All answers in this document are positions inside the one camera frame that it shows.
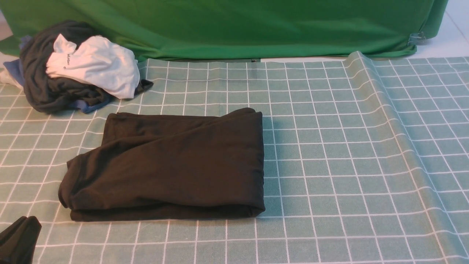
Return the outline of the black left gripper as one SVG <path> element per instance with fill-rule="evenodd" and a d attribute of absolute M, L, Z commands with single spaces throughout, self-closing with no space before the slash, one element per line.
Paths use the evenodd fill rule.
<path fill-rule="evenodd" d="M 42 225 L 35 216 L 20 217 L 0 233 L 1 264 L 32 264 Z"/>

